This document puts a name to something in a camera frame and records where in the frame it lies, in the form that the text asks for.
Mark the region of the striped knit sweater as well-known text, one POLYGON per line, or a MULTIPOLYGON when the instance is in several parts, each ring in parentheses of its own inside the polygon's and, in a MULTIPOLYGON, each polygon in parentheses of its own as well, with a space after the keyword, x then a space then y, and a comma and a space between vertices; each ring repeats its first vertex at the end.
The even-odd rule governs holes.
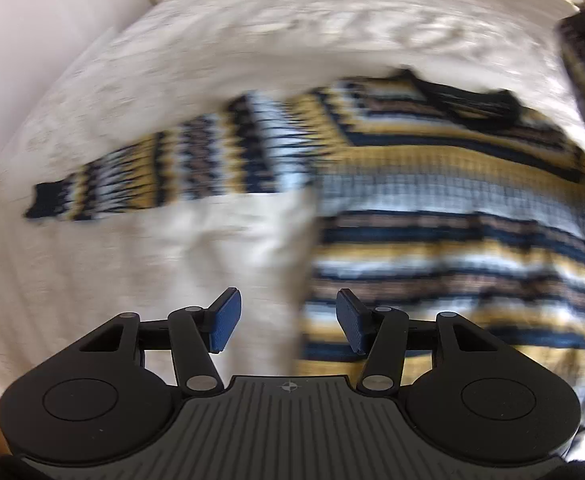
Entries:
POLYGON ((506 90, 402 68, 276 101, 257 92, 39 183, 26 216, 90 221, 182 200, 272 204, 309 269, 285 330, 301 375, 356 376, 335 314, 457 311, 585 400, 585 153, 506 90))

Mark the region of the cream embroidered bedspread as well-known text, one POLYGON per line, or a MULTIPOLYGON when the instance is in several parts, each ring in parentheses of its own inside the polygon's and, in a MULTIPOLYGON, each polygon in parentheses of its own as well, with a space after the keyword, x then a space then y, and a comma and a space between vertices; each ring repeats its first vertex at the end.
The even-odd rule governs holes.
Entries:
POLYGON ((285 338, 309 261, 283 251, 289 198, 182 200, 90 221, 26 216, 34 189, 248 92, 285 101, 408 68, 506 90, 585 153, 585 73, 558 36, 565 0, 164 0, 64 78, 0 161, 0 395, 121 311, 146 320, 235 286, 223 377, 301 375, 285 338))

